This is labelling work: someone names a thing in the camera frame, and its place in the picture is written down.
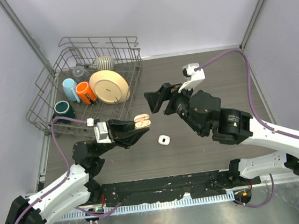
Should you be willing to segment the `pink earbud case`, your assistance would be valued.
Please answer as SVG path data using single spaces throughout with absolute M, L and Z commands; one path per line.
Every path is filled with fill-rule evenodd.
M 134 117 L 135 129 L 146 128 L 151 125 L 150 117 L 148 114 L 140 114 Z

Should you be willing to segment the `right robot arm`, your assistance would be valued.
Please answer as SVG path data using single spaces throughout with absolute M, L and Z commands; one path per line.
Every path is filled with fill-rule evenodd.
M 150 111 L 157 113 L 164 101 L 165 115 L 177 114 L 200 137 L 211 136 L 220 144 L 244 144 L 272 149 L 257 158 L 235 159 L 229 163 L 228 179 L 239 186 L 247 179 L 266 174 L 292 171 L 299 176 L 299 131 L 257 120 L 256 116 L 237 109 L 223 108 L 221 99 L 180 84 L 162 84 L 144 98 Z

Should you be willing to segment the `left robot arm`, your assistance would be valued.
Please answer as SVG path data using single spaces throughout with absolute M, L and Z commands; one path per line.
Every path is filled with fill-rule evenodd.
M 146 113 L 131 121 L 88 118 L 83 123 L 94 131 L 95 140 L 77 142 L 72 151 L 74 163 L 49 186 L 26 199 L 14 199 L 5 224 L 54 224 L 80 205 L 98 203 L 103 188 L 94 177 L 105 164 L 101 155 L 115 147 L 130 148 L 151 125 Z

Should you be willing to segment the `white earbud charging case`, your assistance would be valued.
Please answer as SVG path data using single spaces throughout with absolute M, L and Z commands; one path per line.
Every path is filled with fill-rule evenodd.
M 160 135 L 159 138 L 158 138 L 158 143 L 159 143 L 160 145 L 163 145 L 163 146 L 167 146 L 167 145 L 169 145 L 169 144 L 170 144 L 170 141 L 171 141 L 171 139 L 170 139 L 170 137 L 167 136 L 167 135 Z

